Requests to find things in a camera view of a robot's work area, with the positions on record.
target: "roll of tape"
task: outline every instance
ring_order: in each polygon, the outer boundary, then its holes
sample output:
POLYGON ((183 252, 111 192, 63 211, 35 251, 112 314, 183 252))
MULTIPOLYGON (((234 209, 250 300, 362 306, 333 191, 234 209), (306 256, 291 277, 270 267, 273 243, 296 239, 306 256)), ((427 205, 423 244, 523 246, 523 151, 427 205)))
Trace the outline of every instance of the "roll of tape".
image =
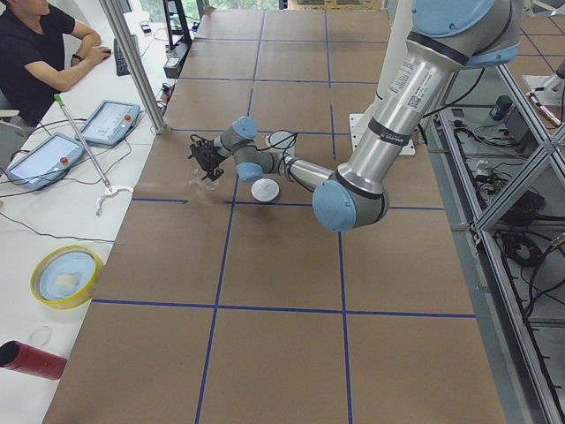
POLYGON ((61 247, 39 262, 32 274, 32 294, 55 309, 82 305, 94 294, 96 279, 104 263, 87 247, 61 247))

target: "white mounting plate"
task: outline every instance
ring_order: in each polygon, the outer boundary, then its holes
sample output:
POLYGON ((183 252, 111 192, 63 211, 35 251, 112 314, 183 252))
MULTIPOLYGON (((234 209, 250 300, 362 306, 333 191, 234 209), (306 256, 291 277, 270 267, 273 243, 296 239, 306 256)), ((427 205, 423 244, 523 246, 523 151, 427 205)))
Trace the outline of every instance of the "white mounting plate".
MULTIPOLYGON (((549 76, 536 76, 536 75, 524 75, 524 81, 533 90, 536 87, 542 87, 544 82, 547 81, 549 76)), ((536 91, 536 97, 538 97, 539 102, 544 106, 561 106, 561 91, 555 93, 551 90, 536 91)))
MULTIPOLYGON (((351 145, 353 147, 353 150, 355 150, 357 144, 359 144, 361 136, 365 131, 365 128, 356 128, 357 122, 359 122, 359 119, 361 119, 361 117, 363 117, 362 113, 350 114, 351 145)), ((412 140, 408 142, 408 146, 403 147, 400 154, 409 156, 414 156, 416 154, 416 149, 414 148, 414 143, 412 142, 412 140)))

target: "person's arm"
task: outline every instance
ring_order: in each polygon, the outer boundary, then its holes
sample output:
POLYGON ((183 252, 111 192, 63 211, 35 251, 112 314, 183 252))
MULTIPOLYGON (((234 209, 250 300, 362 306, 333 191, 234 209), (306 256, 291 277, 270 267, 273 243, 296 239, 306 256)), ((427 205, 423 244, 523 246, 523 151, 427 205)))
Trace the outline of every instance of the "person's arm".
POLYGON ((92 47, 99 46, 102 42, 100 35, 92 27, 76 19, 71 35, 82 40, 79 49, 75 53, 75 55, 80 57, 80 59, 73 57, 71 59, 71 66, 76 66, 87 56, 88 51, 92 47))
POLYGON ((54 89, 64 92, 71 89, 92 68, 97 66, 103 59, 110 55, 107 47, 91 47, 84 60, 76 66, 58 71, 47 62, 37 61, 27 64, 25 68, 38 80, 52 86, 54 89))

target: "red cylinder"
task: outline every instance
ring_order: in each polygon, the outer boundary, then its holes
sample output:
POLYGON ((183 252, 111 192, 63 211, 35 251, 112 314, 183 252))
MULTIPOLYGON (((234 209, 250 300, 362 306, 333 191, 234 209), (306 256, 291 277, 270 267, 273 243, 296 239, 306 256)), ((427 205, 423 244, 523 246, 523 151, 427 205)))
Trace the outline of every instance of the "red cylinder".
POLYGON ((50 380, 61 378, 67 360, 12 340, 0 346, 0 367, 50 380))

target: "person's hand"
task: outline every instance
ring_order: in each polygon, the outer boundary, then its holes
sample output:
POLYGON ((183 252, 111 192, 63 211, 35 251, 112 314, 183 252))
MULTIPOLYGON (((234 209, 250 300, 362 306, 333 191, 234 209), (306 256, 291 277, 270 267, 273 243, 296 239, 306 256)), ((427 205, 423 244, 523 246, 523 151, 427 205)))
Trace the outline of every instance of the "person's hand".
POLYGON ((96 46, 96 47, 91 47, 90 50, 87 53, 87 57, 85 57, 85 60, 90 60, 94 65, 99 64, 102 60, 106 59, 107 57, 109 57, 109 55, 112 53, 112 50, 110 50, 108 47, 105 46, 96 46))

